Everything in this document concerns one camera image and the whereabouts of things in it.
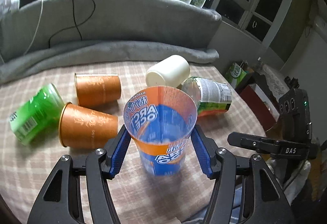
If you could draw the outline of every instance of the cable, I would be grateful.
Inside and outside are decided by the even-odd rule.
[[[290,184],[291,184],[291,183],[296,179],[296,177],[299,176],[299,174],[301,173],[301,171],[302,171],[302,169],[303,169],[303,167],[304,167],[304,165],[305,165],[305,162],[306,162],[307,159],[308,159],[308,155],[309,155],[309,150],[308,150],[308,153],[307,153],[305,159],[304,159],[303,162],[302,162],[302,165],[301,165],[300,169],[297,171],[296,175],[294,175],[294,177],[293,177],[293,178],[288,182],[288,184],[286,184],[286,185],[284,186],[283,191],[285,191],[285,190],[287,189],[287,187],[289,187]]]
[[[33,42],[34,42],[34,40],[35,40],[36,33],[38,32],[38,29],[39,29],[39,25],[40,25],[40,21],[41,21],[42,12],[43,12],[43,0],[41,0],[41,11],[40,11],[39,21],[38,21],[38,24],[37,24],[37,26],[36,26],[34,36],[33,36],[33,38],[32,38],[32,41],[31,41],[30,45],[28,46],[28,48],[26,49],[26,51],[24,52],[23,55],[27,54],[27,52],[29,51],[29,49],[31,48],[31,46],[32,46],[32,44],[33,44]]]
[[[76,20],[74,20],[74,26],[60,29],[60,30],[58,30],[56,33],[54,33],[53,35],[51,35],[51,37],[49,38],[49,41],[48,41],[48,46],[49,46],[49,48],[51,47],[51,46],[50,46],[50,41],[51,41],[52,37],[56,36],[56,35],[59,34],[60,32],[62,32],[62,31],[64,31],[64,30],[67,30],[67,29],[73,29],[73,28],[77,28],[77,29],[78,29],[79,26],[83,25],[85,22],[87,22],[87,21],[92,17],[92,15],[93,15],[93,13],[94,13],[94,11],[95,11],[95,2],[94,2],[94,0],[92,0],[92,2],[93,2],[93,6],[94,6],[94,7],[93,7],[93,10],[92,10],[91,14],[87,17],[87,19],[85,19],[85,20],[84,20],[83,22],[81,22],[80,24],[76,24]]]
[[[76,29],[78,31],[78,34],[80,35],[80,38],[81,38],[81,41],[82,41],[83,40],[83,37],[82,37],[82,34],[80,32],[80,29],[77,26],[76,18],[75,18],[75,4],[74,4],[74,0],[72,0],[72,3],[73,3],[73,20],[74,20],[74,24],[75,24],[75,27],[76,27]]]

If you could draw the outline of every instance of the das logo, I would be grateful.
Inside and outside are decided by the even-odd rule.
[[[296,147],[295,148],[286,148],[285,154],[295,154],[296,153]]]

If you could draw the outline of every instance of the plastic cup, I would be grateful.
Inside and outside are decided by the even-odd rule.
[[[185,145],[197,120],[194,101],[179,89],[150,87],[125,105],[124,122],[147,172],[177,173],[185,159]]]

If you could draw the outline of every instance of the metal screw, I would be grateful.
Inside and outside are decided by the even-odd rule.
[[[224,155],[224,154],[226,154],[227,150],[224,149],[223,147],[220,147],[220,148],[217,149],[217,152],[218,152],[220,155]]]
[[[61,158],[60,158],[61,161],[67,161],[69,160],[69,155],[63,155]]]
[[[255,155],[253,155],[253,159],[256,161],[259,161],[259,160],[261,160],[261,156],[258,154],[255,154]]]
[[[104,149],[103,148],[98,148],[98,149],[95,150],[95,153],[97,155],[102,155],[104,153]]]

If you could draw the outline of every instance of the camera lens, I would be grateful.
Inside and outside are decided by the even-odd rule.
[[[289,102],[285,101],[284,106],[285,106],[285,112],[289,113]]]
[[[295,100],[294,100],[294,98],[291,99],[291,108],[292,108],[292,110],[295,109]]]

